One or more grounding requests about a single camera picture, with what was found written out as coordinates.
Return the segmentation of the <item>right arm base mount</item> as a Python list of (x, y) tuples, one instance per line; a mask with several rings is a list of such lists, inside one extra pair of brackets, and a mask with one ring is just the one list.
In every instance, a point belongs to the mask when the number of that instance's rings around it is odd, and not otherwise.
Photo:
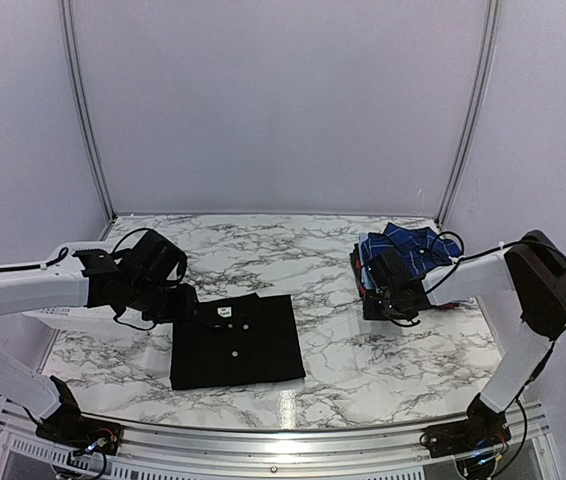
[(487, 428), (470, 420), (460, 420), (426, 427), (419, 443), (429, 451), (431, 458), (440, 458), (503, 446), (510, 439), (507, 423), (498, 422), (494, 428)]

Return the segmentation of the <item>red plaid shirt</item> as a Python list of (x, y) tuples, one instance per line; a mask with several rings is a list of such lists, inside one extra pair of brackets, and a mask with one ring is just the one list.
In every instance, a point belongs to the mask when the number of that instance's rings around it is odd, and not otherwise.
[(421, 323), (417, 317), (422, 311), (445, 311), (461, 305), (460, 301), (432, 305), (424, 296), (418, 296), (423, 288), (417, 281), (423, 275), (415, 277), (395, 251), (386, 250), (364, 263), (358, 247), (358, 244), (354, 245), (349, 262), (365, 320), (412, 328)]

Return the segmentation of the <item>left aluminium frame post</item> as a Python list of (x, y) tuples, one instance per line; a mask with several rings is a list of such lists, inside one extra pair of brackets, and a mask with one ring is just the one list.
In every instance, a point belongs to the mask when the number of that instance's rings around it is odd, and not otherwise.
[(112, 223), (117, 218), (117, 213), (107, 184), (105, 169), (89, 109), (88, 95), (81, 65), (74, 5), (72, 1), (60, 0), (58, 1), (58, 7), (61, 35), (79, 131), (84, 143), (87, 162), (101, 209), (107, 221)]

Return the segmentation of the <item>front aluminium rail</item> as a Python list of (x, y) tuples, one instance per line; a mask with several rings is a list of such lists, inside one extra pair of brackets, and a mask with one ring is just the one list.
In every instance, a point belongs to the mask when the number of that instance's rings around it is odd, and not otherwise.
[(384, 426), (233, 430), (118, 420), (114, 454), (75, 456), (39, 438), (18, 406), (0, 414), (0, 479), (559, 479), (553, 438), (538, 403), (507, 414), (510, 438), (474, 450), (442, 449), (428, 430), (448, 415)]

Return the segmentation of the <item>black long sleeve shirt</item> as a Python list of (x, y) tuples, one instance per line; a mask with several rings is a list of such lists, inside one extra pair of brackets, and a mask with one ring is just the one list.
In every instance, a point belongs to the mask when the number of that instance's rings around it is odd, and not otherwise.
[(303, 379), (289, 295), (200, 302), (173, 324), (169, 380), (176, 391)]

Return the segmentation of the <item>right aluminium frame post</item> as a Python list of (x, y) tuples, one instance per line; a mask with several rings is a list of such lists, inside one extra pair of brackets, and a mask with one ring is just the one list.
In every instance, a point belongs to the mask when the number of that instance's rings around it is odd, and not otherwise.
[(501, 4), (502, 2), (499, 0), (489, 0), (486, 3), (482, 38), (470, 97), (455, 150), (452, 169), (435, 217), (436, 223), (439, 226), (444, 226), (448, 221), (461, 186), (464, 170), (469, 161), (476, 127), (489, 85), (489, 77), (497, 44)]

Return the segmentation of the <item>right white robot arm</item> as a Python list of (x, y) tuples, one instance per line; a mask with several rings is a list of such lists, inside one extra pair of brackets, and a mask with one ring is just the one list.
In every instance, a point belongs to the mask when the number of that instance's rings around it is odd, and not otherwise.
[(510, 301), (516, 320), (499, 321), (495, 312), (486, 313), (502, 357), (458, 428), (465, 446), (482, 446), (566, 333), (566, 254), (539, 229), (469, 253), (452, 231), (390, 223), (360, 239), (356, 264), (375, 317), (395, 323), (414, 324), (423, 311), (466, 299), (482, 308)]

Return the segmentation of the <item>aluminium frame post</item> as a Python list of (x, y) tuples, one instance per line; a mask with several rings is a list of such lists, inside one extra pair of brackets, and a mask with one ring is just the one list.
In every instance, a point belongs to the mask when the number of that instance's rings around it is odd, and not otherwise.
[(489, 85), (489, 77), (497, 44), (501, 4), (502, 2), (499, 0), (489, 0), (486, 3), (482, 38), (470, 97), (455, 150), (452, 169), (435, 217), (436, 223), (439, 226), (444, 226), (448, 221), (461, 186), (464, 170), (469, 161), (476, 127)]
[(60, 0), (58, 1), (58, 7), (61, 35), (79, 131), (84, 143), (87, 162), (101, 209), (107, 221), (112, 223), (117, 218), (117, 213), (107, 184), (105, 169), (89, 109), (88, 95), (81, 65), (74, 5), (72, 1)]

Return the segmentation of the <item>white plastic basket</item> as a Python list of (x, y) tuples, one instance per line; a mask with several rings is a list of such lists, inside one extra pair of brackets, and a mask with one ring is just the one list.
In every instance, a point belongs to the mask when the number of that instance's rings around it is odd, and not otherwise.
[(141, 313), (127, 308), (119, 318), (120, 323), (113, 320), (114, 311), (109, 306), (96, 308), (48, 307), (39, 310), (23, 312), (26, 318), (35, 318), (47, 326), (57, 330), (70, 330), (89, 333), (92, 335), (124, 336), (127, 331), (134, 332), (130, 325), (147, 328)]

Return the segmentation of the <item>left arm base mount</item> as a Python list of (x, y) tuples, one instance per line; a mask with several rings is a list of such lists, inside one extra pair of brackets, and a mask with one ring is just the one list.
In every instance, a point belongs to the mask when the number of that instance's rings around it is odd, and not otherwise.
[(85, 452), (88, 447), (103, 439), (94, 451), (106, 455), (118, 452), (122, 426), (115, 422), (85, 417), (80, 413), (56, 412), (36, 427), (37, 437)]

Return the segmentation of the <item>blue plaid shirt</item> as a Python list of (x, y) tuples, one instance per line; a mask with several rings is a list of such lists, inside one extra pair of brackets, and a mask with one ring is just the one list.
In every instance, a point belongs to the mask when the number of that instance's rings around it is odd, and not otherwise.
[(437, 234), (430, 227), (408, 229), (389, 222), (381, 233), (369, 232), (362, 244), (364, 264), (387, 249), (395, 250), (412, 276), (452, 264), (464, 253), (464, 243), (454, 232)]

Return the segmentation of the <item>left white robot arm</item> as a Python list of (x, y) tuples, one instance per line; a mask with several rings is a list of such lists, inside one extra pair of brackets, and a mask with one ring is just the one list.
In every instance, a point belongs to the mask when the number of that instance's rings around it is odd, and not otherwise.
[[(186, 253), (155, 230), (138, 233), (131, 246), (67, 242), (39, 261), (0, 264), (0, 320), (36, 319), (61, 308), (108, 308), (116, 320), (134, 310), (150, 325), (182, 318), (192, 298), (184, 283)], [(27, 409), (69, 445), (89, 436), (68, 385), (1, 347), (0, 397)]]

